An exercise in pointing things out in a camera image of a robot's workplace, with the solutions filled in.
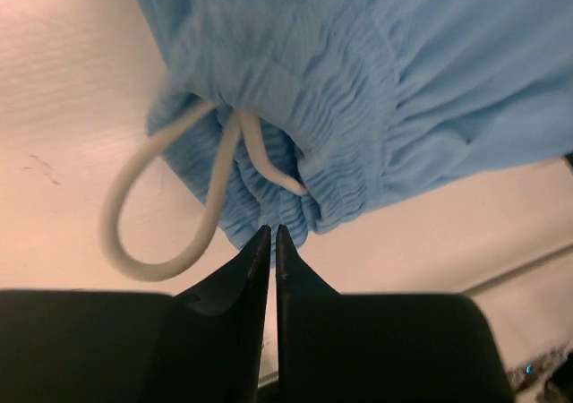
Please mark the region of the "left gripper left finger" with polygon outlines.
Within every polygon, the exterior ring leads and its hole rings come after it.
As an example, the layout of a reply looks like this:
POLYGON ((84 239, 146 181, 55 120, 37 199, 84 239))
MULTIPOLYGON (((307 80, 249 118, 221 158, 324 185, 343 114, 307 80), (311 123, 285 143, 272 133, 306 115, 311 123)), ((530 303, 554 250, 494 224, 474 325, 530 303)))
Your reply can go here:
POLYGON ((271 237, 184 292, 3 290, 4 402, 253 402, 271 237))

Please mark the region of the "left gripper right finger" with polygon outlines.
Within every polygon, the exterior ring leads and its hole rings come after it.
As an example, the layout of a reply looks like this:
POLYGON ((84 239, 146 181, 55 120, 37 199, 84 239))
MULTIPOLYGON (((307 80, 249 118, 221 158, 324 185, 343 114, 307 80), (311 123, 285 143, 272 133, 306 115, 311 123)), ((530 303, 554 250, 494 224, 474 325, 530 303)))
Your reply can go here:
POLYGON ((444 293, 341 294, 277 232, 283 402, 511 402, 482 311, 444 293))

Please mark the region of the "light blue shorts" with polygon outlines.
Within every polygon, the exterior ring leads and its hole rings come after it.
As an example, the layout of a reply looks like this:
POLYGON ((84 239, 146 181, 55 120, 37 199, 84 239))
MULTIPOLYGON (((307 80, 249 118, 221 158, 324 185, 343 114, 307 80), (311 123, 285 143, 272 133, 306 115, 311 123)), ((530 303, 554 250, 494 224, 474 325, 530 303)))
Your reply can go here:
POLYGON ((221 229, 296 244, 478 173, 572 150, 572 0, 137 0, 167 66, 149 139, 107 196, 122 274, 171 279, 221 229), (124 200, 165 159, 205 206, 159 264, 119 236, 124 200))

